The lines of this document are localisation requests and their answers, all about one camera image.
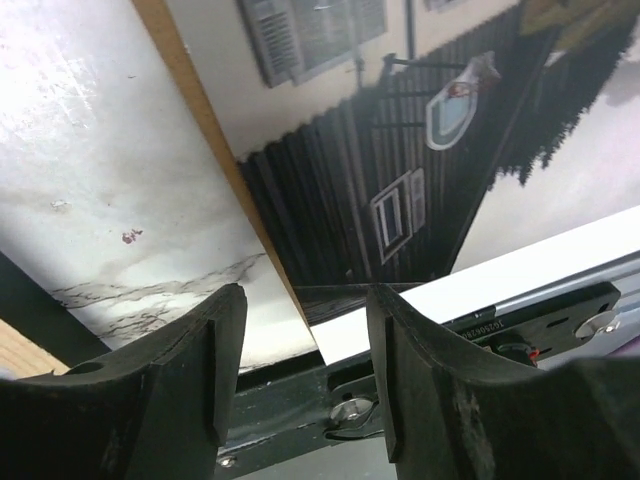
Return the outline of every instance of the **wooden strip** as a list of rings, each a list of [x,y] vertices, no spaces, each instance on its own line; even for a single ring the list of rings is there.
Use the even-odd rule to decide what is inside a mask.
[[[0,376],[62,375],[67,370],[69,367],[60,360],[0,320]]]
[[[304,318],[302,307],[295,296],[273,242],[262,224],[249,189],[239,172],[233,153],[229,148],[229,144],[222,132],[215,111],[196,73],[193,62],[185,49],[185,44],[180,37],[180,33],[178,32],[178,28],[167,4],[164,0],[131,0],[131,2],[149,31],[160,56],[171,72],[173,80],[176,82],[202,134],[218,160],[231,189],[238,198],[240,206],[262,242],[282,283],[291,296],[296,308]]]

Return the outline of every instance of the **white strip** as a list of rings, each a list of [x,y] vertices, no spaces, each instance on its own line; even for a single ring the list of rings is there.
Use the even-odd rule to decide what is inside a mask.
[[[402,296],[425,316],[444,323],[640,251],[637,225],[640,207],[462,270]],[[311,331],[327,364],[369,350],[364,308]]]

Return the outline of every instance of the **house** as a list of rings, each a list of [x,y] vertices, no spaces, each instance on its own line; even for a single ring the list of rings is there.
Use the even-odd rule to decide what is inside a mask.
[[[513,7],[249,154],[242,174],[309,323],[450,273],[557,29],[520,37]],[[454,97],[490,54],[502,76]]]
[[[199,75],[233,154],[244,158],[375,85],[387,54],[424,56],[517,3],[199,2],[210,22]]]

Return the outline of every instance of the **gray surface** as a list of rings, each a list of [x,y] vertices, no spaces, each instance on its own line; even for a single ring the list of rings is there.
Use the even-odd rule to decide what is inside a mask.
[[[384,439],[344,443],[323,448],[279,465],[254,472],[242,480],[396,480],[387,462]]]

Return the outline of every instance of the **black strip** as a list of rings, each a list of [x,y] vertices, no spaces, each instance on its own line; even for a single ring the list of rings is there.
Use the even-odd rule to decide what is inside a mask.
[[[73,367],[111,350],[0,253],[0,319]]]

